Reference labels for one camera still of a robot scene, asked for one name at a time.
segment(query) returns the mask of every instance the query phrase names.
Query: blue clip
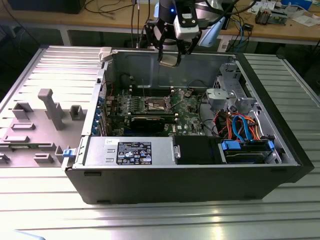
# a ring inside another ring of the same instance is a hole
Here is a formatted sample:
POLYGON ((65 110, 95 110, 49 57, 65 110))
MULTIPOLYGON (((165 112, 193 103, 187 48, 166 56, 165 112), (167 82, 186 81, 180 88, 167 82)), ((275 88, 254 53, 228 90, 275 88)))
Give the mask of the blue clip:
POLYGON ((268 144, 269 144, 269 147, 270 147, 271 150, 275 149, 275 144, 272 141, 269 140, 268 144))
POLYGON ((222 150, 241 150, 241 145, 237 141, 223 141, 221 146, 222 150))
POLYGON ((64 158, 74 158, 77 155, 76 151, 76 148, 65 149, 63 150, 62 156, 64 158))
POLYGON ((105 99, 102 96, 98 97, 98 104, 103 104, 105 99))
POLYGON ((95 126, 95 127, 97 127, 97 126, 98 126, 98 122, 99 122, 99 121, 97 121, 97 120, 94 119, 92 125, 95 126))
POLYGON ((91 133, 94 134, 94 135, 97 135, 98 134, 98 130, 96 127, 92 126, 91 128, 91 133))

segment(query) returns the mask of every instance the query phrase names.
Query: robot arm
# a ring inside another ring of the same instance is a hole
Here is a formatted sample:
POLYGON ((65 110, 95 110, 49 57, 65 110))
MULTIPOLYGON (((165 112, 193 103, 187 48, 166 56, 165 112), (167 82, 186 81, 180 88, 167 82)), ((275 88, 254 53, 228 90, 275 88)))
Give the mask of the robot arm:
MULTIPOLYGON (((224 23, 225 16, 239 0, 160 0, 158 4, 158 19, 147 21, 144 25, 147 45, 158 51, 158 61, 167 67, 179 66, 182 56, 191 54, 201 39, 201 45, 209 47, 217 38, 224 23), (230 1, 223 9, 222 4, 230 1), (175 50, 177 57, 164 55, 164 50, 175 50)), ((256 1, 246 7, 251 8, 256 1)))

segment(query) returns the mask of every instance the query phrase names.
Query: green circuit board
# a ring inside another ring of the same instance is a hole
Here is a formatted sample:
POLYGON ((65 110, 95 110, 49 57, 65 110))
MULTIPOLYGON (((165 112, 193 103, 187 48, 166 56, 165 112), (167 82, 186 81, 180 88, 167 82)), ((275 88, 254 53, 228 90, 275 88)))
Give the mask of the green circuit board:
POLYGON ((197 113, 197 96, 187 89, 170 96, 134 96, 122 90, 106 106, 109 132, 113 136, 197 136, 205 135, 197 113), (160 132, 132 131, 133 118, 159 118, 165 121, 160 132))

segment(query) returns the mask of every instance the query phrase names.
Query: blue drive bracket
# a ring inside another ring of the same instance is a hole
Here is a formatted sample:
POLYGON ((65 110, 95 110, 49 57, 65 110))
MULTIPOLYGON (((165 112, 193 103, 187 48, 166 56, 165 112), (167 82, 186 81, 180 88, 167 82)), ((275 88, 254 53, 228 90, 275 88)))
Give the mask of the blue drive bracket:
POLYGON ((240 150, 241 146, 238 141, 223 141, 221 143, 222 150, 240 150))

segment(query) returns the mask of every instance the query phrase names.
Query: wire bundle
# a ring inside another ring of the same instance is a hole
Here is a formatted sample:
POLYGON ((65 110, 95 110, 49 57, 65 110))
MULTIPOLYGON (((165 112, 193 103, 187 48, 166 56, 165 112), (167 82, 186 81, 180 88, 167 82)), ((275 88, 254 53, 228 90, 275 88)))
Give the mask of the wire bundle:
POLYGON ((226 50, 226 52, 229 52, 231 49, 232 49, 232 51, 234 51, 234 49, 235 49, 235 52, 237 53, 239 51, 239 49, 243 48, 243 47, 244 47, 244 52, 245 52, 247 47, 248 47, 248 45, 249 45, 250 37, 252 35, 252 31, 248 31, 247 30, 248 37, 245 40, 243 40, 243 37, 244 37, 244 34, 245 34, 245 31, 243 29, 243 25, 245 24, 245 20, 239 14, 236 14, 236 16, 237 16, 238 19, 236 19, 234 16, 232 16, 230 18, 230 20, 236 23, 235 27, 239 30, 239 33, 237 34, 237 36, 236 36, 235 40, 233 41, 233 43, 230 44, 230 46, 226 50), (236 44, 236 41, 237 41, 237 39, 238 39, 238 37, 240 35, 241 35, 240 41, 239 41, 238 44, 236 44))
MULTIPOLYGON (((220 112, 215 115, 213 123, 217 126, 217 119, 221 117, 220 112)), ((237 113, 231 112, 230 114, 225 115, 225 127, 223 127, 218 135, 223 139, 237 140, 240 142, 244 142, 244 138, 241 136, 242 131, 245 133, 245 137, 247 140, 261 140, 258 132, 258 123, 253 120, 251 117, 237 113), (242 124, 239 131, 236 129, 236 123, 240 122, 242 124)))

